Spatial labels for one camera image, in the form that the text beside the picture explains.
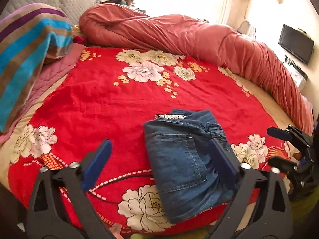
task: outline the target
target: striped blanket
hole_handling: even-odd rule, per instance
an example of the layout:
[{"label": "striped blanket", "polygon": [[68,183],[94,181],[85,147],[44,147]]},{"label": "striped blanket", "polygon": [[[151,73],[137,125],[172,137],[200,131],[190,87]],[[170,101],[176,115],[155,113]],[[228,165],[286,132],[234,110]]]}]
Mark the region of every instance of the striped blanket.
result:
[{"label": "striped blanket", "polygon": [[66,15],[43,3],[23,6],[0,21],[0,132],[6,134],[45,63],[72,46]]}]

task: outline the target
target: red floral blanket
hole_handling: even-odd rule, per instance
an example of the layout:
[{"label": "red floral blanket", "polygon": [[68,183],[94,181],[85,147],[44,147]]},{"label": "red floral blanket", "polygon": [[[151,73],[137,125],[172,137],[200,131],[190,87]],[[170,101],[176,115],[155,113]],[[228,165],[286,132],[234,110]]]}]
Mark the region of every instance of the red floral blanket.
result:
[{"label": "red floral blanket", "polygon": [[[123,234],[174,234],[210,224],[226,204],[173,225],[158,197],[142,125],[173,108],[210,110],[237,158],[253,168],[268,170],[270,156],[288,156],[289,147],[266,133],[276,126],[273,119],[227,68],[162,51],[92,47],[17,140],[9,169],[12,192],[27,207],[41,166],[67,167],[109,138],[113,153],[88,192],[107,226],[120,223]],[[63,188],[61,196],[80,226]]]}]

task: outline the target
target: metal bolt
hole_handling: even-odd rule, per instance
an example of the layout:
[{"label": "metal bolt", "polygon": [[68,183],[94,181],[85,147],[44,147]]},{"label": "metal bolt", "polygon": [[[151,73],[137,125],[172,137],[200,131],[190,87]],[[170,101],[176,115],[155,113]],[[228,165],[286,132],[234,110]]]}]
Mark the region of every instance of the metal bolt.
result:
[{"label": "metal bolt", "polygon": [[48,170],[49,170],[49,168],[47,166],[44,166],[44,167],[40,168],[40,172],[42,172],[42,173],[44,173],[44,172],[46,172]]},{"label": "metal bolt", "polygon": [[240,166],[243,168],[243,169],[246,169],[246,170],[249,170],[251,168],[250,164],[249,163],[241,163]]},{"label": "metal bolt", "polygon": [[273,168],[271,169],[271,171],[272,171],[273,173],[276,173],[276,174],[279,174],[279,173],[280,173],[279,169],[276,168],[276,167],[273,167]]},{"label": "metal bolt", "polygon": [[69,164],[70,169],[75,169],[75,168],[78,168],[79,166],[80,166],[79,162],[72,162]]}]

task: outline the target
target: blue denim fabric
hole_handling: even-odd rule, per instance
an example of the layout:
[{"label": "blue denim fabric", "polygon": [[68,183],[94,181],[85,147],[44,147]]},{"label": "blue denim fabric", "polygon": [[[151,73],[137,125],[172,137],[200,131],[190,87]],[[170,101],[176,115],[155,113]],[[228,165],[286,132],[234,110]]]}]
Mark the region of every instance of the blue denim fabric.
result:
[{"label": "blue denim fabric", "polygon": [[185,119],[146,122],[146,148],[161,202],[168,220],[179,223],[232,198],[218,178],[207,143],[217,138],[233,154],[226,134],[210,111],[174,109]]}]

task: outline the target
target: television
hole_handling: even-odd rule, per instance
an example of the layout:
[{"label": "television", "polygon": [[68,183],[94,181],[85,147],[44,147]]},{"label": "television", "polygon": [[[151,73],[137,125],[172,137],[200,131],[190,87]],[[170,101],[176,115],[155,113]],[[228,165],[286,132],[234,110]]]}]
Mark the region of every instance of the television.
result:
[{"label": "television", "polygon": [[303,63],[309,63],[314,49],[314,41],[301,31],[284,24],[278,44]]}]

